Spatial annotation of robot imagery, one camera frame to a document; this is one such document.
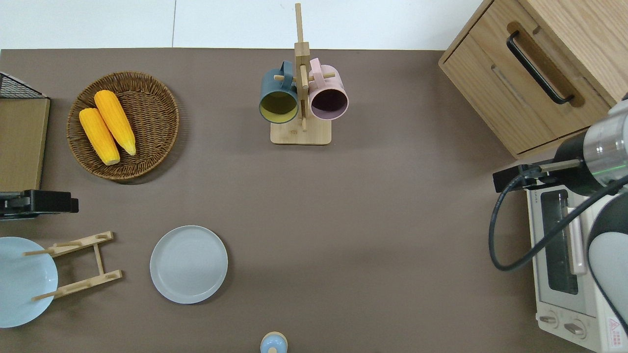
yellow corn cob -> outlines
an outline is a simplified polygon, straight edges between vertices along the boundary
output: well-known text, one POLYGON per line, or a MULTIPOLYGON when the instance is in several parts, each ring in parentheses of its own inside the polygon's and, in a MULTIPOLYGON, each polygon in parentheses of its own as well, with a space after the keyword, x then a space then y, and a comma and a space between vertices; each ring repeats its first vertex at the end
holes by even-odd
POLYGON ((116 94, 110 90, 100 90, 94 96, 94 100, 114 139, 127 153, 134 156, 135 135, 116 94))
POLYGON ((83 130, 85 130, 85 134, 87 134, 87 138, 89 138, 89 142, 102 162, 106 165, 118 163, 120 161, 120 153, 98 109, 83 109, 78 114, 78 119, 81 126, 83 126, 83 130))

white floor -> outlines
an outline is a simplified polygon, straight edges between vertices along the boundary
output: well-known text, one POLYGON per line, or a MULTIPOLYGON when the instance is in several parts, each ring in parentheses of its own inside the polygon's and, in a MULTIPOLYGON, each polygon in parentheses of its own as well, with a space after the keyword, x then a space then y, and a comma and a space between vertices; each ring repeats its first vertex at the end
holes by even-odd
MULTIPOLYGON (((443 50, 481 0, 301 0, 311 48, 443 50)), ((0 0, 0 49, 293 48, 286 0, 0 0)))

wooden drawer cabinet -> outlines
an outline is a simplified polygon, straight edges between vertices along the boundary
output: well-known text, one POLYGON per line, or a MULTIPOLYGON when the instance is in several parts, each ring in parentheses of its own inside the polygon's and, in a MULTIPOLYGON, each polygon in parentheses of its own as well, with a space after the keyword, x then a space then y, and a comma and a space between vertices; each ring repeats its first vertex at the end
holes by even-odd
POLYGON ((626 14, 628 0, 486 0, 439 65, 524 158, 585 130, 628 92, 626 14))

white plate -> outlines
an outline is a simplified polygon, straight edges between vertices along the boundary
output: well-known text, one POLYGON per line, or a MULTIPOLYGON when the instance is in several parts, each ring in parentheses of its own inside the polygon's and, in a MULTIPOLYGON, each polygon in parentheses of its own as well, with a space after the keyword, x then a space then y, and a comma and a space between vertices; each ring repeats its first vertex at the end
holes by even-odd
POLYGON ((18 237, 0 237, 0 329, 20 326, 44 312, 53 297, 32 301, 57 290, 57 266, 49 254, 22 256, 43 250, 18 237))
POLYGON ((167 299, 193 304, 212 296, 227 276, 227 250, 214 232, 198 225, 169 231, 151 255, 155 288, 167 299))

mug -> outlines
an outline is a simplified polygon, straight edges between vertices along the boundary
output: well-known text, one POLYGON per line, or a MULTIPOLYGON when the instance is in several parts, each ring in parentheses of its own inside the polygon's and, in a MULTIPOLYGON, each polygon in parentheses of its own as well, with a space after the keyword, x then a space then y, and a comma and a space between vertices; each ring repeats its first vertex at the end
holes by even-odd
POLYGON ((312 70, 310 76, 314 81, 309 83, 310 112, 319 119, 334 120, 345 114, 349 107, 349 98, 345 92, 338 70, 329 65, 320 65, 318 58, 310 60, 312 70), (324 78, 326 73, 334 73, 334 77, 324 78))
POLYGON ((264 119, 275 124, 294 119, 299 105, 296 84, 292 78, 292 63, 287 60, 281 64, 281 68, 274 68, 264 74, 259 100, 259 112, 264 119), (282 75, 283 81, 275 80, 275 75, 282 75))

